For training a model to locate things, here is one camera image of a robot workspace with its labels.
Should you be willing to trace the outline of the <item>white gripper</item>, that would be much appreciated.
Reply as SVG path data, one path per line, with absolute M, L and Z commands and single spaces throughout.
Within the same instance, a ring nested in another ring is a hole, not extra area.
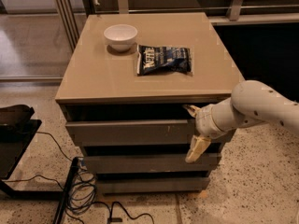
M 213 105 L 207 105 L 199 108 L 195 105 L 183 105 L 183 108 L 195 118 L 196 129 L 202 135 L 192 137 L 190 148 L 187 152 L 185 161 L 192 163 L 197 161 L 211 144 L 211 139 L 217 139 L 225 132 L 215 123 L 212 116 Z

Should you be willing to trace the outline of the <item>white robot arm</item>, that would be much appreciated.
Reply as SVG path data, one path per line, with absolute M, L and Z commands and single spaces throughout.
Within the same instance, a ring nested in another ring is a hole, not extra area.
M 198 135 L 192 137 L 185 161 L 197 161 L 213 139 L 229 131 L 267 122 L 299 134 L 299 104 L 285 98 L 271 87 L 256 80 L 237 84 L 231 97 L 215 105 L 184 105 L 195 118 Z

